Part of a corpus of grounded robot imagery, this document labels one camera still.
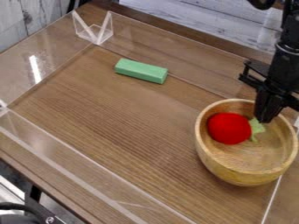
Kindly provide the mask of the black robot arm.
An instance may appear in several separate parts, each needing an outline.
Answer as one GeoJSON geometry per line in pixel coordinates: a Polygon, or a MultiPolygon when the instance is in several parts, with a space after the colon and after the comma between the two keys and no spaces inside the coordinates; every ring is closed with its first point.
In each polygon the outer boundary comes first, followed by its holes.
{"type": "Polygon", "coordinates": [[[284,0],[282,34],[271,64],[244,61],[239,79],[256,90],[255,118],[270,123],[284,108],[299,112],[299,0],[284,0]]]}

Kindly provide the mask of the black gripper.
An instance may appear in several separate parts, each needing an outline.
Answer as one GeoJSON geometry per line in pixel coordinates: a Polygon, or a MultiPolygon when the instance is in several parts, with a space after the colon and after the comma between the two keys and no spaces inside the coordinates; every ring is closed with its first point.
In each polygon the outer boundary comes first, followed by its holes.
{"type": "Polygon", "coordinates": [[[238,78],[256,90],[258,121],[270,123],[286,107],[299,111],[299,49],[276,43],[270,65],[247,60],[244,66],[238,78]]]}

